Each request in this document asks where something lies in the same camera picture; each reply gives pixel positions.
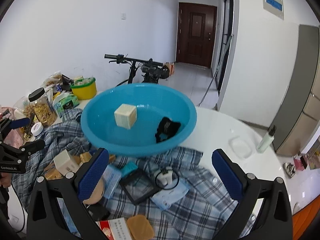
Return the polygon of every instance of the blue plastic basin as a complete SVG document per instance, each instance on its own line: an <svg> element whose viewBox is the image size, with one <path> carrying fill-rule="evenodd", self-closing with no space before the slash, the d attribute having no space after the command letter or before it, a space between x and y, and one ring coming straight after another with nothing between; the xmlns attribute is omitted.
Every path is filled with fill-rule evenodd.
<svg viewBox="0 0 320 240"><path fill-rule="evenodd" d="M130 130L116 125L114 112L121 104L137 107L137 121ZM180 122L178 133L156 143L155 133L163 117ZM143 157L172 149L193 131L196 108L189 98L169 87L141 83L107 90L94 97L84 108L81 128L96 147L110 153Z"/></svg>

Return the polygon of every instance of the brown door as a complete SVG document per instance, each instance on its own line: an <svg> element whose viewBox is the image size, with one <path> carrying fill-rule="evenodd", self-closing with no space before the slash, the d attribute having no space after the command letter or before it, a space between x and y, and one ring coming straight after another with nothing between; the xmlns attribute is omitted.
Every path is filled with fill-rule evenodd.
<svg viewBox="0 0 320 240"><path fill-rule="evenodd" d="M177 62L211 68L216 18L215 6L179 3Z"/></svg>

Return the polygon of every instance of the wooden cube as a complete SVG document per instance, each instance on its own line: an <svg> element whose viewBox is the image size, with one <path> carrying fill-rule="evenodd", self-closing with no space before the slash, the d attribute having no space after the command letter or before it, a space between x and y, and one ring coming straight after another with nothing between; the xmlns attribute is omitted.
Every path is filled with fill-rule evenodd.
<svg viewBox="0 0 320 240"><path fill-rule="evenodd" d="M131 129L137 120L137 107L127 104L122 104L115 111L116 124L119 127Z"/></svg>

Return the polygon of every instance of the white bottle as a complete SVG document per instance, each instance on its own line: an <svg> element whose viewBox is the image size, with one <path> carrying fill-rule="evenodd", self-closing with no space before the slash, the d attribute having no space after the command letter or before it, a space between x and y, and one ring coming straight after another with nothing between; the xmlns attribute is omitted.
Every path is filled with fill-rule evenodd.
<svg viewBox="0 0 320 240"><path fill-rule="evenodd" d="M270 146L270 144L275 139L274 135L276 132L276 126L274 125L273 128L266 133L266 135L263 137L262 141L258 144L256 150L258 153L263 153L265 150Z"/></svg>

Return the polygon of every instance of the blue plaid fabric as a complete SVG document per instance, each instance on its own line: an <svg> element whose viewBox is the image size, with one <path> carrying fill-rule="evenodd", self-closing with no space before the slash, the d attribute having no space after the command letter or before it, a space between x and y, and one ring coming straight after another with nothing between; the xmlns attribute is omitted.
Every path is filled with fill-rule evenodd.
<svg viewBox="0 0 320 240"><path fill-rule="evenodd" d="M24 208L28 208L37 177L44 174L44 168L57 154L66 149L72 155L79 155L91 147L81 130L81 113L79 109L66 111L63 123L47 128L40 137L46 143L45 149L30 157L25 174L13 175L12 185ZM202 155L203 153L196 150L177 147L148 158L118 156L113 165L122 168L132 161L151 178L160 167L171 166L184 178L190 190L168 210L162 211L150 199L137 206L133 205L118 185L111 199L102 200L111 213L109 218L145 215L155 231L154 239L212 239L231 215L237 202L230 198L219 179L209 170L198 166ZM70 231L78 235L63 200L59 200L59 204ZM249 219L241 237L249 233L252 223L252 219Z"/></svg>
<svg viewBox="0 0 320 240"><path fill-rule="evenodd" d="M237 201L230 198L222 182L209 170L198 167L202 155L196 150L177 147L149 158L117 157L114 166L120 169L132 161L151 178L160 167L171 166L188 183L190 190L184 198L162 211L150 199L133 205L118 186L111 199L101 202L111 213L109 219L142 214L155 231L154 239L158 240L212 239L235 209ZM63 201L59 204L70 231L80 236ZM251 230L251 218L241 237Z"/></svg>
<svg viewBox="0 0 320 240"><path fill-rule="evenodd" d="M80 155L89 151L91 144L84 137L80 126L81 114L81 109L66 110L62 123L48 127L37 138L45 141L45 147L30 156L26 164L26 173L12 175L12 186L26 210L28 210L36 179L44 175L44 168L56 155L65 149L71 155Z"/></svg>

